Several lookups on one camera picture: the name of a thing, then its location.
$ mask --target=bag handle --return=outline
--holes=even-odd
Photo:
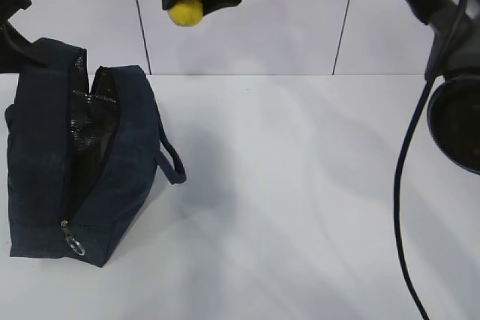
[[[172,157],[173,166],[165,157],[164,153],[158,149],[155,155],[155,161],[157,162],[162,172],[165,174],[166,178],[171,184],[183,184],[187,180],[187,175],[185,174],[185,167],[183,166],[182,160],[180,159],[179,153],[175,150],[173,145],[167,138],[165,134],[164,125],[160,117],[160,112],[158,112],[158,134],[160,136],[160,143],[163,145],[168,154]]]

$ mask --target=tennis ball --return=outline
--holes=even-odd
[[[180,0],[168,10],[170,19],[180,26],[195,26],[203,19],[202,0]]]

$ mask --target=zipper pull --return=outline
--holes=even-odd
[[[65,234],[65,240],[67,241],[67,244],[70,245],[70,247],[75,253],[77,253],[80,256],[84,256],[86,253],[85,249],[83,248],[82,244],[79,243],[70,232],[70,229],[68,228],[68,221],[63,220],[60,223],[60,226],[61,226],[61,230]]]

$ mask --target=black cable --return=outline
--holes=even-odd
[[[465,10],[467,9],[467,4],[468,4],[468,0],[459,0],[457,5],[457,12],[456,12],[455,18],[452,21],[450,29],[448,30],[448,35],[443,41],[440,51],[438,53],[438,56],[433,62],[433,67],[430,69],[430,71],[427,71],[425,74],[425,80],[427,82],[425,84],[423,92],[421,93],[421,97],[418,100],[417,106],[412,116],[412,120],[406,131],[402,148],[400,150],[400,155],[398,156],[397,168],[395,170],[395,177],[394,177],[394,233],[395,233],[395,240],[397,245],[398,259],[400,261],[400,267],[402,270],[403,279],[405,280],[405,283],[406,283],[406,287],[408,288],[410,295],[412,295],[412,298],[415,301],[415,305],[417,306],[418,310],[420,311],[421,317],[424,320],[430,320],[430,318],[428,317],[427,311],[423,307],[423,304],[421,303],[420,298],[416,293],[416,290],[412,284],[412,280],[410,279],[410,275],[407,267],[407,261],[405,259],[402,235],[401,235],[401,222],[400,222],[401,178],[404,170],[405,160],[407,158],[408,149],[410,147],[410,143],[412,142],[413,134],[415,132],[417,125],[419,124],[420,117],[422,116],[423,110],[428,101],[428,98],[434,86],[435,80],[440,74],[444,61],[451,50],[452,42],[455,38],[458,26],[460,25],[461,20],[464,17]]]

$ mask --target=navy blue bag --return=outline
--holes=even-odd
[[[185,170],[139,67],[102,67],[89,91],[84,49],[40,39],[30,50],[49,64],[22,65],[5,113],[10,255],[101,267],[146,200],[157,167],[172,184],[186,180]]]

